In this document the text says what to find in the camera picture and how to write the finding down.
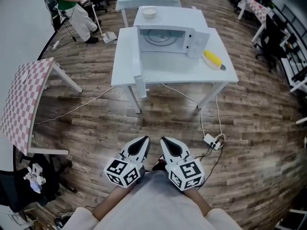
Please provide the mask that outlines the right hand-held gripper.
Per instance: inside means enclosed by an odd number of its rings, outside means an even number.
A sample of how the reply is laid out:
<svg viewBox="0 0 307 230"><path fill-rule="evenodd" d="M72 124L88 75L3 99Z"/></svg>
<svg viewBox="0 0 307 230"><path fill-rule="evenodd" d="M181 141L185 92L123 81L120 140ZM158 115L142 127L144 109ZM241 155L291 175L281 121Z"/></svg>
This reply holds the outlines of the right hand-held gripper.
<svg viewBox="0 0 307 230"><path fill-rule="evenodd" d="M190 155L185 143L178 139L161 137L160 145L168 164L165 166L168 178L180 191L200 186L204 182L205 173L201 162Z"/></svg>

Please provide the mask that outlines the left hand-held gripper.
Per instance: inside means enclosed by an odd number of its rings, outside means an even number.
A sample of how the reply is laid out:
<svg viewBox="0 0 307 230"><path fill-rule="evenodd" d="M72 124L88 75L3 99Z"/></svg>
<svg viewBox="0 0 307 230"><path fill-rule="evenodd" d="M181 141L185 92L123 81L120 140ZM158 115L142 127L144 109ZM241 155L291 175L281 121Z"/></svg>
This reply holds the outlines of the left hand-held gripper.
<svg viewBox="0 0 307 230"><path fill-rule="evenodd" d="M149 136L138 137L126 143L121 153L110 158L104 168L108 180L123 188L141 181L144 175L142 162L147 158L150 143Z"/></svg>

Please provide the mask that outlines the white microwave door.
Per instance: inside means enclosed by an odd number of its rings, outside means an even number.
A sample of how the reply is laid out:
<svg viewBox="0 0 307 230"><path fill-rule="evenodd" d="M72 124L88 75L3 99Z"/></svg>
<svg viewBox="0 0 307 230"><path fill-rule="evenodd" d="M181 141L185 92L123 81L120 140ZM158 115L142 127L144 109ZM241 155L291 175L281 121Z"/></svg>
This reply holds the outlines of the white microwave door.
<svg viewBox="0 0 307 230"><path fill-rule="evenodd" d="M147 97L145 82L142 77L142 61L139 47L139 34L137 27L131 27L132 33L132 74L141 98Z"/></svg>

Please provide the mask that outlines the person's left forearm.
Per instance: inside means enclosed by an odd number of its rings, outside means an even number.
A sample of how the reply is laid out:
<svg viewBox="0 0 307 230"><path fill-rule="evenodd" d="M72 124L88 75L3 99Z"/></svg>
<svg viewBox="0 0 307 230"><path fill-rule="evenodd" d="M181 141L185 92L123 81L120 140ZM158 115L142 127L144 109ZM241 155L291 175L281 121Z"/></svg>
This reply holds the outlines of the person's left forearm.
<svg viewBox="0 0 307 230"><path fill-rule="evenodd" d="M93 210L92 215L101 221L125 196L133 189L133 185L128 188L115 187L112 192Z"/></svg>

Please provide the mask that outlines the person's right forearm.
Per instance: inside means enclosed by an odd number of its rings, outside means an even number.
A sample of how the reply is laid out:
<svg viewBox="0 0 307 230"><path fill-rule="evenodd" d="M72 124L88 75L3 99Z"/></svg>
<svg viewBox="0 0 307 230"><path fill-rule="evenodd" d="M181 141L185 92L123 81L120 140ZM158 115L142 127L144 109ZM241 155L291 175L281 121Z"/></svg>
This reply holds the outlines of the person's right forearm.
<svg viewBox="0 0 307 230"><path fill-rule="evenodd" d="M204 217L212 210L211 206L205 201L196 188L187 189L183 191L183 194L190 198L200 208Z"/></svg>

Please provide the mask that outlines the white microwave oven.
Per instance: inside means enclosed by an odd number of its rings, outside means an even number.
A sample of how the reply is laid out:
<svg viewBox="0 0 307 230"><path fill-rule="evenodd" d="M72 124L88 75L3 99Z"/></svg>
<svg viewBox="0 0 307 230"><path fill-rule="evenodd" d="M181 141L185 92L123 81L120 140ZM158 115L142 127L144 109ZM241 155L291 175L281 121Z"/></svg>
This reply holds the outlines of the white microwave oven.
<svg viewBox="0 0 307 230"><path fill-rule="evenodd" d="M133 26L138 28L139 47L142 52L167 52L201 58L210 38L210 32L201 10L182 7L155 6L158 14L145 19L141 6ZM153 46L144 36L150 29L170 30L178 40L169 46Z"/></svg>

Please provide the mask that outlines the person's right shoe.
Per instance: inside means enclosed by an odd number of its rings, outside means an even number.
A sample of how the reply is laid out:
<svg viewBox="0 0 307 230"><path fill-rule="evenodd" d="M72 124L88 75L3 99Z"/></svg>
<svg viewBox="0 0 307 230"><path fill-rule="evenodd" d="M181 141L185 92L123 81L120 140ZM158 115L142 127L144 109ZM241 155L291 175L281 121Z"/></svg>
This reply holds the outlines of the person's right shoe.
<svg viewBox="0 0 307 230"><path fill-rule="evenodd" d="M155 166L152 168L152 171L166 171L165 166L167 165L164 155L161 154L155 164Z"/></svg>

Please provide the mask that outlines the person's light shirt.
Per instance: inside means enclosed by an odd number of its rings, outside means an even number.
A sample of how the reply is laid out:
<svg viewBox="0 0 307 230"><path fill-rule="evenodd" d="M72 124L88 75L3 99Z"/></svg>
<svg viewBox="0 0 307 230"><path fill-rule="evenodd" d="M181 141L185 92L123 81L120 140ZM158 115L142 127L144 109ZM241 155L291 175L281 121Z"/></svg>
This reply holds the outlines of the person's light shirt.
<svg viewBox="0 0 307 230"><path fill-rule="evenodd" d="M62 230L242 230L223 209L212 208L204 217L163 171L148 172L133 186L101 221L78 207Z"/></svg>

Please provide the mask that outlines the white plate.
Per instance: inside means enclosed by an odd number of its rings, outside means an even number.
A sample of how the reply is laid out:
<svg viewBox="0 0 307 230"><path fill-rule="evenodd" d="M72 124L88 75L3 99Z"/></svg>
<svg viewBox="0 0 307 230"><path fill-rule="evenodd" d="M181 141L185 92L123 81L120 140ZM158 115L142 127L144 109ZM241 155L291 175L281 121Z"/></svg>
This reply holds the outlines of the white plate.
<svg viewBox="0 0 307 230"><path fill-rule="evenodd" d="M204 62L211 68L213 69L220 69L220 67L216 66L215 64L213 64L211 61L209 61L205 56L204 56L204 53L202 55L202 58L204 60Z"/></svg>

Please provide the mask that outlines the yellow corn cob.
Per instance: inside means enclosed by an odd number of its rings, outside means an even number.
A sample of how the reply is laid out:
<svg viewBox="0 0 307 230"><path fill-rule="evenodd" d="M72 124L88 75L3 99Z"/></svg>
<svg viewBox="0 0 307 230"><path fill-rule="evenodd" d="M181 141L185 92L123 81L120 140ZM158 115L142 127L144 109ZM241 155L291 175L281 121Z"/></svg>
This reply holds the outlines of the yellow corn cob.
<svg viewBox="0 0 307 230"><path fill-rule="evenodd" d="M222 65L222 60L213 52L204 50L204 56L216 66L220 67Z"/></svg>

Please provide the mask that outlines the white gripper device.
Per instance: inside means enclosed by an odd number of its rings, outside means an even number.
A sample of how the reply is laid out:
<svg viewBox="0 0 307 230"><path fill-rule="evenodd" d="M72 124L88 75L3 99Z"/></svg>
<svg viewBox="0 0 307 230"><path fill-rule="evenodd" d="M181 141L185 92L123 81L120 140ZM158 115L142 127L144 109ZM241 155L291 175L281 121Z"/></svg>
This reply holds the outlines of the white gripper device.
<svg viewBox="0 0 307 230"><path fill-rule="evenodd" d="M43 177L43 168L38 163L33 163L32 168L28 167L28 173L24 176L24 180L28 180L32 190L40 194L42 185L46 183L46 179Z"/></svg>

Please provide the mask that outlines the pink checkered table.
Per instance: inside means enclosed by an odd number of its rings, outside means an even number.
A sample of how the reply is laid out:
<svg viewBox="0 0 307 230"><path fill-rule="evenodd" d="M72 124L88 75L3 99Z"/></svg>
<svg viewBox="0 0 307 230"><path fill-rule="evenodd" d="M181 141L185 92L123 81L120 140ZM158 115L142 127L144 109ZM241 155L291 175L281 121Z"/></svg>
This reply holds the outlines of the pink checkered table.
<svg viewBox="0 0 307 230"><path fill-rule="evenodd" d="M31 146L38 105L53 70L75 91L83 92L83 89L60 68L53 57L20 65L11 83L4 105L0 131L24 155L28 153L69 154L66 149L44 149ZM28 71L29 75L22 83L21 78L25 71Z"/></svg>

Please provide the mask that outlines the white metal rack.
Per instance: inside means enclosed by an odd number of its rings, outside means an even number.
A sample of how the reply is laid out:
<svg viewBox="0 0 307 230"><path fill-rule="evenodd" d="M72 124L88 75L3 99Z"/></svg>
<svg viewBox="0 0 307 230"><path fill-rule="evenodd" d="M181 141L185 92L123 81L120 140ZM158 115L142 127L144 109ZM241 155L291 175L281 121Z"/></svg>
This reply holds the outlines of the white metal rack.
<svg viewBox="0 0 307 230"><path fill-rule="evenodd" d="M281 63L290 85L290 92L301 90L307 93L307 63L282 58Z"/></svg>

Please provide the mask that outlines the white round bowl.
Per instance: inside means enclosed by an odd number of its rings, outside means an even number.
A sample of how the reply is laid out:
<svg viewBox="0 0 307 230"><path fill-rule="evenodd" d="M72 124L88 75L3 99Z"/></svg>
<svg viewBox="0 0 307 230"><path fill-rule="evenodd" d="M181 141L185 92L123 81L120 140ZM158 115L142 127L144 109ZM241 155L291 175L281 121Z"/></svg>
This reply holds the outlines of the white round bowl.
<svg viewBox="0 0 307 230"><path fill-rule="evenodd" d="M157 16L158 10L154 6L143 6L142 15L145 19L153 19Z"/></svg>

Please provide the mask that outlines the white long-handled dustpan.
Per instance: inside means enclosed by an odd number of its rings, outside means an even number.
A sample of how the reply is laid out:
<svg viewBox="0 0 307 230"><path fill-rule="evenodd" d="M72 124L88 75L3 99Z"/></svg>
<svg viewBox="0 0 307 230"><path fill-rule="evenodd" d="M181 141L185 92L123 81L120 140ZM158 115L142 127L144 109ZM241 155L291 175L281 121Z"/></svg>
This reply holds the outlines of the white long-handled dustpan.
<svg viewBox="0 0 307 230"><path fill-rule="evenodd" d="M101 26L100 26L100 22L98 21L98 18L97 18L95 9L94 9L94 4L92 4L91 7L92 7L92 10L93 10L93 13L94 13L94 17L95 17L95 20L96 20L96 23L97 23L100 35L101 35L104 43L108 44L110 42L113 42L113 41L117 40L118 37L116 36L116 34L114 32L110 32L110 31L105 31L104 33L102 32Z"/></svg>

